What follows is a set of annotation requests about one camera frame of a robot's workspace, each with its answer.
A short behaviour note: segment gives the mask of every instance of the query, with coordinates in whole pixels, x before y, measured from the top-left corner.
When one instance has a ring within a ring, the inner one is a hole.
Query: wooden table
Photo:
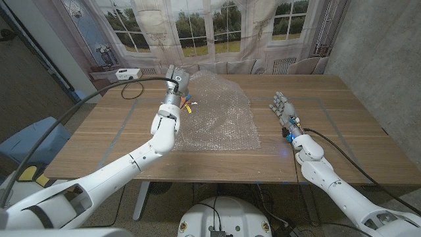
[[[337,76],[221,75],[237,82],[249,97],[261,148],[238,151],[173,151],[136,178],[173,182],[297,183],[291,146],[269,109],[276,91],[290,98],[304,127],[333,140],[380,184],[421,184],[421,172]],[[48,166],[49,178],[74,179],[144,144],[165,94],[163,82],[145,82],[138,99],[125,100],[111,89]],[[140,87],[130,86],[127,95]],[[326,159],[350,184],[368,180],[328,142],[311,134]],[[307,182],[299,170],[299,181]]]

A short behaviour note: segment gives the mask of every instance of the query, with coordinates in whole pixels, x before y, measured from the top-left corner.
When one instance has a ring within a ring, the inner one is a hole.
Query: printed backdrop
[[[346,11],[345,0],[34,2],[98,89],[126,67],[287,74],[289,65],[330,54]],[[310,61],[314,68],[318,59]]]

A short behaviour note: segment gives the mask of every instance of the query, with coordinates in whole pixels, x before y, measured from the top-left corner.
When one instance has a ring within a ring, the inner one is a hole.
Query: plastic sheet
[[[249,98],[235,82],[208,71],[190,77],[191,113],[182,109],[174,150],[260,148]]]

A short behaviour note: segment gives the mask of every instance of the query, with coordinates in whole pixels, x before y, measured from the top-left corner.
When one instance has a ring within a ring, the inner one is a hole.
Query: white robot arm
[[[334,172],[324,158],[323,148],[304,134],[287,98],[276,92],[274,102],[275,106],[269,107],[289,131],[287,140],[297,150],[295,159],[303,176],[325,191],[357,228],[373,237],[421,236],[421,217],[379,207],[356,191]]]
[[[107,199],[149,165],[168,154],[180,129],[180,101],[188,92],[189,74],[171,66],[167,95],[152,123],[146,144],[83,178],[57,184],[14,204],[6,211],[5,230],[77,228]]]

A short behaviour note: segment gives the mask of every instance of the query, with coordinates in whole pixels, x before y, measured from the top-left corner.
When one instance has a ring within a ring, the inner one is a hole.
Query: window
[[[97,4],[127,51],[151,52],[136,21],[130,0],[97,0]]]
[[[212,0],[215,53],[240,52],[241,11],[233,1]]]
[[[62,4],[84,39],[97,65],[105,68],[117,65],[118,61],[114,53],[80,0],[62,0]]]
[[[272,41],[301,36],[309,0],[281,0],[275,12]]]
[[[203,2],[171,0],[171,8],[184,57],[208,55]]]

